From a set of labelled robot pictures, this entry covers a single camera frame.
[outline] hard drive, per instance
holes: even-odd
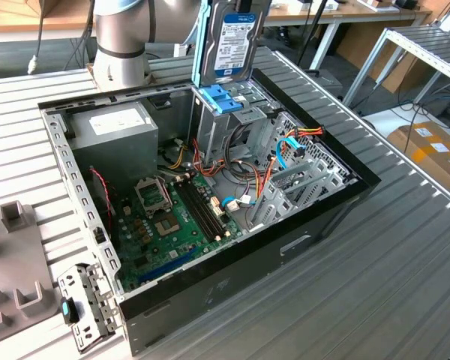
[[[204,16],[196,42],[199,44],[196,51],[201,55],[195,57],[192,74],[197,87],[246,80],[251,76],[257,40],[270,2],[214,0],[208,7],[202,7]]]

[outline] red cable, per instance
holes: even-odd
[[[108,231],[111,233],[112,232],[112,209],[110,208],[110,198],[109,198],[107,183],[105,182],[104,178],[102,177],[102,175],[100,175],[100,173],[97,170],[90,169],[90,171],[98,177],[98,179],[102,183],[103,190],[105,191],[106,210],[108,211]]]

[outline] table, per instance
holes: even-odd
[[[416,103],[426,95],[427,91],[435,83],[440,74],[444,74],[450,78],[449,33],[435,25],[386,28],[343,99],[345,105],[349,106],[352,103],[353,98],[365,81],[365,77],[374,65],[374,62],[377,60],[387,41],[397,44],[398,48],[384,67],[382,74],[377,79],[377,83],[380,83],[380,79],[388,73],[403,52],[413,54],[418,59],[421,59],[423,62],[426,62],[432,68],[437,70],[428,84],[421,90],[420,94],[418,94],[415,99]]]
[[[43,39],[79,38],[85,26],[88,4],[84,0],[67,0],[58,3],[43,22]],[[397,13],[376,13],[356,0],[349,0],[348,3],[341,4],[338,10],[325,12],[320,18],[319,24],[328,26],[310,68],[320,68],[333,37],[342,23],[413,20],[413,25],[416,26],[422,24],[430,13],[427,9],[417,11],[402,9]],[[315,15],[312,13],[309,24],[312,23],[314,17]],[[306,18],[306,10],[296,12],[290,10],[287,5],[282,5],[280,8],[270,9],[265,26],[304,25]],[[36,40],[37,31],[37,18],[0,13],[0,42]],[[175,56],[184,56],[185,50],[185,46],[176,46]]]
[[[160,83],[193,59],[151,61]],[[326,126],[382,182],[326,240],[135,359],[446,359],[450,193],[277,52],[254,66]],[[89,261],[36,109],[96,92],[85,70],[0,79],[0,203],[34,206],[52,279]],[[78,359],[56,315],[0,343],[0,359]],[[129,359],[120,333],[87,359]]]

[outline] cardboard box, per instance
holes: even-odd
[[[404,152],[410,126],[388,135],[388,141]],[[414,124],[406,156],[419,165],[444,188],[450,190],[450,135],[432,121]]]
[[[41,0],[0,0],[0,11],[28,17],[40,17],[43,11],[44,16],[46,16],[59,1],[44,0],[43,9],[41,9]]]

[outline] blue latch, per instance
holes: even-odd
[[[237,103],[220,85],[212,85],[201,88],[203,96],[214,106],[220,114],[231,113],[240,110],[243,105]]]

